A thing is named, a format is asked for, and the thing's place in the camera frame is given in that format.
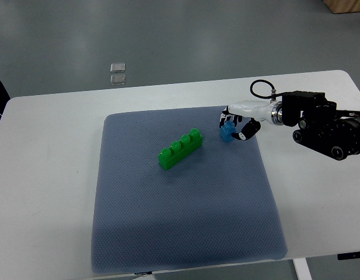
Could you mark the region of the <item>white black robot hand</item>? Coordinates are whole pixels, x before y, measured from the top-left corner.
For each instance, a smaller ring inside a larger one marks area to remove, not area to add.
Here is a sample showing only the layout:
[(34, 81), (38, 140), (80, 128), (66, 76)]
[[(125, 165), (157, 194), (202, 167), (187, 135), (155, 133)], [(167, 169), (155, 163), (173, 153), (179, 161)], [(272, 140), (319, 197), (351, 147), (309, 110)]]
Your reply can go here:
[(261, 122), (283, 125), (282, 104), (280, 101), (239, 101), (225, 107), (221, 112), (219, 128), (226, 121), (233, 121), (236, 132), (234, 139), (246, 141), (255, 136), (261, 128)]

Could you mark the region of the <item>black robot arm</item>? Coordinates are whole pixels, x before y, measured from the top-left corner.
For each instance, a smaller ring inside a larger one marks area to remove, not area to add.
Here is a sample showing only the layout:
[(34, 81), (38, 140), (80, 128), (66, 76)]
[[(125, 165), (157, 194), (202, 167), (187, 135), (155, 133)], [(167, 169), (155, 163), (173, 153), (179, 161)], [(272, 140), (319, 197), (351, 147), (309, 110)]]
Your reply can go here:
[(282, 123), (298, 126), (293, 140), (335, 160), (360, 154), (360, 111), (339, 110), (324, 93), (282, 94)]

